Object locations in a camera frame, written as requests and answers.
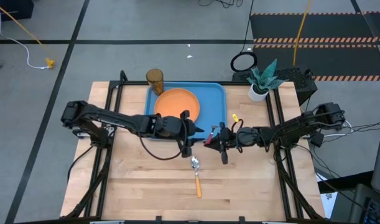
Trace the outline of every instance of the white pot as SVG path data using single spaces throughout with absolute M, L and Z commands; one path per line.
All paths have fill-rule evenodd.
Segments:
M 252 84 L 251 87 L 249 88 L 248 96 L 251 100 L 253 100 L 255 102 L 259 102 L 259 101 L 264 100 L 268 93 L 269 93 L 268 91 L 262 95 L 255 93 L 253 91 L 253 84 Z

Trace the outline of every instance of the potted plant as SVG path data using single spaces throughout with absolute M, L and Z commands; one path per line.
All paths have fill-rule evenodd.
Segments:
M 258 102 L 265 99 L 267 96 L 269 90 L 273 90 L 278 88 L 279 85 L 281 85 L 284 80 L 277 79 L 276 76 L 274 76 L 274 72 L 276 71 L 277 66 L 277 59 L 275 59 L 260 75 L 259 69 L 253 68 L 252 73 L 254 76 L 254 79 L 247 78 L 248 82 L 251 85 L 248 96 L 251 100 Z

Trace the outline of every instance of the white cable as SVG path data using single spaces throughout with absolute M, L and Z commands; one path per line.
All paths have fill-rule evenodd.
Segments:
M 346 120 L 346 123 L 349 125 L 349 127 L 350 127 L 350 129 L 351 129 L 351 132 L 350 132 L 350 133 L 347 133 L 347 134 L 327 134 L 327 135 L 324 135 L 324 137 L 345 136 L 345 135 L 348 135 L 348 134 L 353 133 L 353 127 L 351 126 L 350 122 L 348 122 L 348 121 Z
M 16 40 L 14 40 L 13 38 L 6 37 L 5 35 L 3 35 L 3 33 L 2 33 L 2 14 L 1 14 L 1 10 L 0 10 L 0 35 L 1 35 L 2 37 L 4 37 L 4 38 L 8 39 L 8 40 L 14 41 L 15 43 L 17 43 L 17 44 L 23 46 L 23 47 L 26 49 L 26 51 L 27 51 L 27 64 L 28 64 L 29 67 L 31 67 L 31 68 L 36 68 L 36 69 L 50 68 L 49 66 L 46 66 L 46 67 L 35 67 L 35 66 L 32 66 L 32 65 L 29 63 L 29 50 L 28 50 L 27 46 L 25 46 L 24 44 L 22 44 L 22 43 L 20 43 L 20 42 L 18 42 L 18 41 L 16 41 Z

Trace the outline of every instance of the yellow plug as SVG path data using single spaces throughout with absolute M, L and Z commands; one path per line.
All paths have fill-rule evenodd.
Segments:
M 54 68 L 55 60 L 51 60 L 50 58 L 46 58 L 46 64 L 49 68 Z
M 236 114 L 233 114 L 233 118 L 234 118 L 235 122 L 238 122 L 238 121 L 239 121 L 239 119 L 238 119 L 238 117 L 237 117 Z

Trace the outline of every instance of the yellow cable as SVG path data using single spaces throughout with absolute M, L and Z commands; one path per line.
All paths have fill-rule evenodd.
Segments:
M 21 27 L 21 29 L 23 29 L 28 35 L 30 35 L 34 40 L 36 40 L 36 42 L 38 42 L 38 44 L 40 44 L 46 51 L 48 51 L 50 53 L 50 51 L 46 48 L 46 46 L 44 46 L 39 40 L 38 38 L 36 38 L 33 34 L 31 34 L 23 25 L 21 25 L 21 23 L 19 23 L 12 15 L 10 15 L 10 13 L 6 12 L 6 10 L 4 10 L 2 7 L 0 7 L 0 10 L 2 12 L 4 12 L 7 16 L 10 17 L 10 19 L 12 19 L 19 27 Z M 51 60 L 49 58 L 46 58 L 46 63 L 49 67 L 54 67 L 54 63 L 55 61 L 54 60 Z
M 298 44 L 298 42 L 299 42 L 300 34 L 302 33 L 304 20 L 306 20 L 306 15 L 307 15 L 307 13 L 308 13 L 308 10 L 310 9 L 310 5 L 311 5 L 311 4 L 312 4 L 312 0 L 308 0 L 307 8 L 306 8 L 306 11 L 304 12 L 303 19 L 302 19 L 302 23 L 300 24 L 300 28 L 299 28 L 299 31 L 298 31 L 298 33 L 297 33 L 296 44 L 295 44 L 295 51 L 294 51 L 294 66 L 296 65 L 296 51 L 297 51 L 297 44 Z

